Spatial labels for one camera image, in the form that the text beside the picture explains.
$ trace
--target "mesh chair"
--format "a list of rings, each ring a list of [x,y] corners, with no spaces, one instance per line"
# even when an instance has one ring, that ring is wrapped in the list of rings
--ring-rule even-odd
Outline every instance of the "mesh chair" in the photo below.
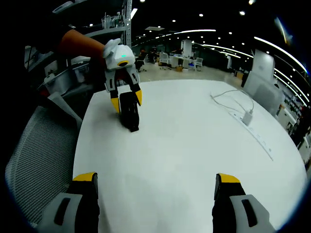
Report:
[[[47,204],[66,192],[81,119],[59,94],[51,96],[60,110],[38,106],[6,166],[9,190],[26,219],[35,226]]]
[[[194,65],[195,65],[195,67],[197,68],[197,67],[200,67],[200,69],[199,70],[201,70],[201,67],[203,66],[202,65],[202,62],[203,62],[203,58],[197,58],[195,61],[194,61]]]

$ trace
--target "white tabletop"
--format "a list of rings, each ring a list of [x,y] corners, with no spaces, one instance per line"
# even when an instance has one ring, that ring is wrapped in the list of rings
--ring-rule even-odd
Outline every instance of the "white tabletop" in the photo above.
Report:
[[[100,216],[114,233],[211,233],[215,177],[236,176],[279,228],[306,181],[300,154],[282,126],[255,103],[256,139],[210,94],[234,89],[218,81],[141,83],[139,131],[121,126],[105,91],[94,94],[79,135],[73,176],[98,173]],[[128,91],[127,86],[119,93]],[[230,94],[245,108],[250,99]],[[232,99],[218,101],[239,108]]]

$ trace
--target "office floor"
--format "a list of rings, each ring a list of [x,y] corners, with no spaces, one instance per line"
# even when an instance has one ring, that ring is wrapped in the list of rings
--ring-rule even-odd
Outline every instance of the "office floor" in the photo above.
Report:
[[[184,69],[183,72],[177,72],[175,68],[168,69],[167,67],[158,66],[157,63],[147,63],[142,68],[147,71],[141,71],[139,73],[141,82],[174,79],[203,79],[223,81],[237,89],[241,89],[242,80],[234,77],[233,74],[210,67],[202,67],[201,71]]]

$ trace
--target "white cable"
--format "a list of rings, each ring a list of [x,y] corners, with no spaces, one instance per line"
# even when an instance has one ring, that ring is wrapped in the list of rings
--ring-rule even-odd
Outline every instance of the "white cable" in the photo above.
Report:
[[[211,97],[218,105],[221,105],[221,106],[223,106],[223,107],[225,107],[225,108],[232,109],[232,110],[234,110],[234,111],[237,111],[237,112],[241,113],[239,110],[237,110],[237,109],[235,109],[235,108],[231,108],[231,107],[228,107],[228,106],[226,106],[226,105],[223,105],[223,104],[217,102],[217,100],[216,100],[212,95],[210,95],[210,97]]]
[[[215,100],[215,98],[217,98],[217,97],[219,97],[219,96],[222,96],[223,94],[225,94],[225,93],[228,93],[228,92],[233,92],[233,91],[241,91],[242,93],[244,93],[245,95],[247,95],[249,98],[250,98],[250,100],[251,100],[251,102],[252,102],[252,109],[251,109],[251,113],[253,113],[253,110],[254,110],[254,101],[253,101],[253,99],[245,92],[245,91],[243,91],[243,90],[229,90],[229,91],[225,91],[225,92],[223,92],[223,93],[221,93],[221,94],[218,94],[218,95],[216,95],[216,96],[212,96],[212,95],[210,95],[211,97],[212,97],[212,99],[216,102],[216,103],[218,103],[216,100]],[[240,107],[242,107],[242,105],[241,104],[239,104],[234,98],[232,98]]]

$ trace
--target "charger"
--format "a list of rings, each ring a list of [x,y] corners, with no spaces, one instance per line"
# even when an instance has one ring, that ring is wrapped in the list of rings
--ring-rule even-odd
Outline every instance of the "charger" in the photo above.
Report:
[[[246,125],[249,126],[249,123],[251,123],[251,120],[253,118],[253,110],[250,110],[249,112],[245,112],[245,115],[242,118],[242,122]]]

